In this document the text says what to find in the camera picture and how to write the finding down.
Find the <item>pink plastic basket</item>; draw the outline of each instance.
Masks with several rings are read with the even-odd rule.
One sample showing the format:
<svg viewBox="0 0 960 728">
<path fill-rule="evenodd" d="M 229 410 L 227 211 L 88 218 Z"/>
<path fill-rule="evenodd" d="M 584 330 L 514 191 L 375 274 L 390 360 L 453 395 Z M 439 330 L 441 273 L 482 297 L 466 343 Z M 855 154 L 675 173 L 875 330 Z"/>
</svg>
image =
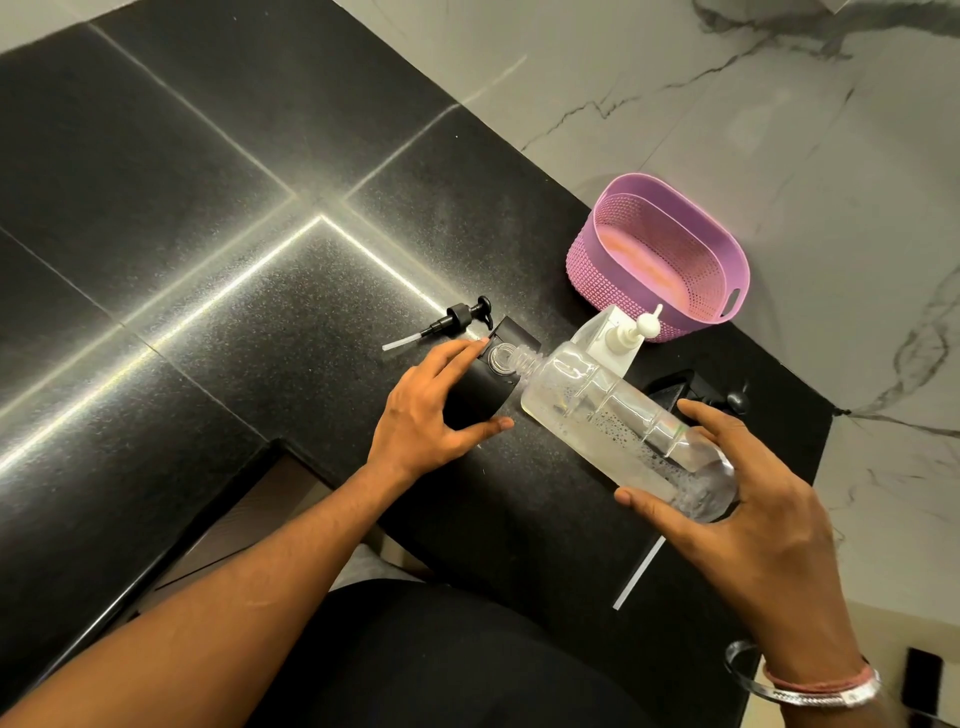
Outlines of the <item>pink plastic basket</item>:
<svg viewBox="0 0 960 728">
<path fill-rule="evenodd" d="M 566 274 L 598 309 L 616 303 L 636 318 L 663 303 L 669 341 L 733 318 L 750 287 L 733 236 L 655 177 L 616 178 L 566 255 Z"/>
</svg>

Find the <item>bracelet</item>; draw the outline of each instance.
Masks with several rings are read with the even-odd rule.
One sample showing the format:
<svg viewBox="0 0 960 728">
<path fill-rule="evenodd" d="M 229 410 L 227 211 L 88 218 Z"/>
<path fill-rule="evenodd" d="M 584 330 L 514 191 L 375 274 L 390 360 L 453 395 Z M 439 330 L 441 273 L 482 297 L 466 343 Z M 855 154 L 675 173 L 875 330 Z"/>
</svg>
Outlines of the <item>bracelet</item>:
<svg viewBox="0 0 960 728">
<path fill-rule="evenodd" d="M 724 652 L 724 665 L 741 688 L 757 697 L 762 697 L 764 700 L 770 700 L 781 705 L 796 705 L 801 708 L 859 708 L 873 700 L 880 692 L 880 673 L 869 665 L 863 673 L 867 678 L 864 682 L 836 692 L 822 692 L 825 684 L 812 686 L 814 689 L 819 689 L 817 692 L 769 688 L 747 677 L 733 666 L 733 660 L 739 655 L 754 649 L 756 649 L 756 645 L 749 640 L 737 640 L 730 643 Z M 843 681 L 842 684 L 849 684 L 850 682 Z"/>
</svg>

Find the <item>white soap dispenser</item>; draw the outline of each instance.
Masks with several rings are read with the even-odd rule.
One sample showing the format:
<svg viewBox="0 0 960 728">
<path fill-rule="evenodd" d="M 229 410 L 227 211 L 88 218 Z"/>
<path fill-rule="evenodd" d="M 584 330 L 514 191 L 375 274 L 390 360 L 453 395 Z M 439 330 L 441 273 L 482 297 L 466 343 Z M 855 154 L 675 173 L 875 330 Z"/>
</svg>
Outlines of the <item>white soap dispenser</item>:
<svg viewBox="0 0 960 728">
<path fill-rule="evenodd" d="M 653 313 L 643 313 L 634 321 L 622 308 L 609 305 L 587 321 L 570 340 L 617 376 L 624 376 L 646 339 L 660 335 L 658 304 Z"/>
</svg>

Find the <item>black granite countertop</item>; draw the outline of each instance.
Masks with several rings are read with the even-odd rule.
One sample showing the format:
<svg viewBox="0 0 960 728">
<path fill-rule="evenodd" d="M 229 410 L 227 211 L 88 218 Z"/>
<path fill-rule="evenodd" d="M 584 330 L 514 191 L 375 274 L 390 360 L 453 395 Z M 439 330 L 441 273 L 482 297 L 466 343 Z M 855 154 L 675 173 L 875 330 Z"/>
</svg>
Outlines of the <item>black granite countertop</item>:
<svg viewBox="0 0 960 728">
<path fill-rule="evenodd" d="M 481 293 L 548 347 L 593 313 L 564 274 L 588 210 L 328 0 L 141 0 L 0 57 L 0 109 L 3 706 L 271 446 L 344 482 L 427 346 L 384 342 Z M 812 480 L 827 401 L 731 325 L 645 348 L 628 379 L 691 366 L 749 379 L 748 425 Z M 615 612 L 657 534 L 507 409 L 516 428 L 387 530 L 663 725 L 735 725 L 720 656 L 743 628 L 669 546 Z"/>
</svg>

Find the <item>plastic bottle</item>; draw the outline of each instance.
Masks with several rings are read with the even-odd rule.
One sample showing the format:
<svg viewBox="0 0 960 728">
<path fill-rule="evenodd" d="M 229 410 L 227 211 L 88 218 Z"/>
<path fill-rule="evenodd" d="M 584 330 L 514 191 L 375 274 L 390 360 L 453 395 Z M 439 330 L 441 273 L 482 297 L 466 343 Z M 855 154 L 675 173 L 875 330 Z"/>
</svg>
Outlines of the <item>plastic bottle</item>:
<svg viewBox="0 0 960 728">
<path fill-rule="evenodd" d="M 720 448 L 571 342 L 549 356 L 500 344 L 491 364 L 520 375 L 520 404 L 614 483 L 642 488 L 700 522 L 736 497 Z"/>
</svg>

